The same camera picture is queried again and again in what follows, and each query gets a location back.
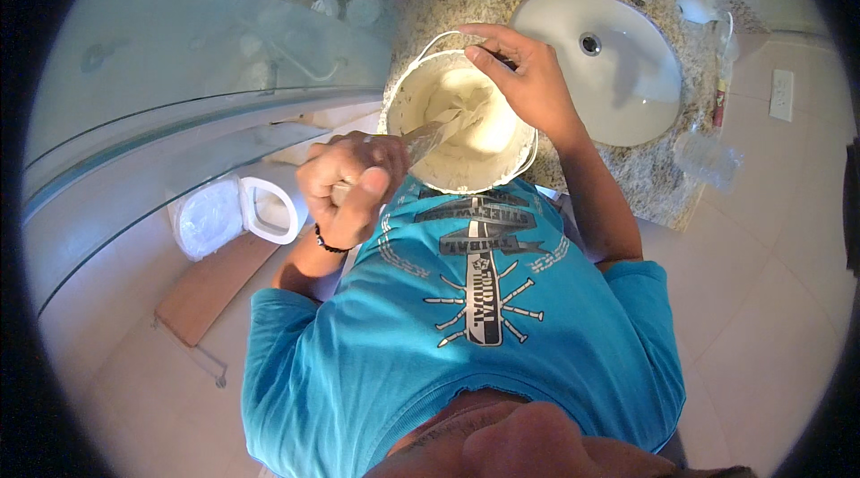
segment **sink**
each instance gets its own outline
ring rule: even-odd
[[[510,26],[555,47],[592,140],[636,146],[674,125],[680,66],[639,11],[619,0],[523,0]]]

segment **right hand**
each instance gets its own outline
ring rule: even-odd
[[[408,170],[409,156],[400,137],[354,130],[310,146],[308,161],[296,177],[320,236],[329,247],[349,249],[371,236],[380,205],[391,200]],[[340,207],[331,199],[339,181],[354,185]]]
[[[498,86],[524,122],[556,144],[587,138],[551,45],[503,25],[475,23],[458,30],[487,39],[481,46],[466,47],[466,57]],[[488,51],[510,58],[517,70],[511,71]]]

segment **plastic bag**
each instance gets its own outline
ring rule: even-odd
[[[173,236],[182,252],[200,261],[242,234],[239,177],[228,174],[168,206]]]

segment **turquoise t-shirt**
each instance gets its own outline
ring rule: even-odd
[[[248,451],[285,477],[361,476],[484,387],[657,451],[684,404],[666,289],[651,261],[601,274],[527,183],[453,196],[408,177],[321,307],[254,295]]]

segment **electrical outlet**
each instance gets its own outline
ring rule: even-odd
[[[794,102],[795,74],[782,69],[773,70],[773,86],[770,87],[770,116],[791,121],[791,106]]]

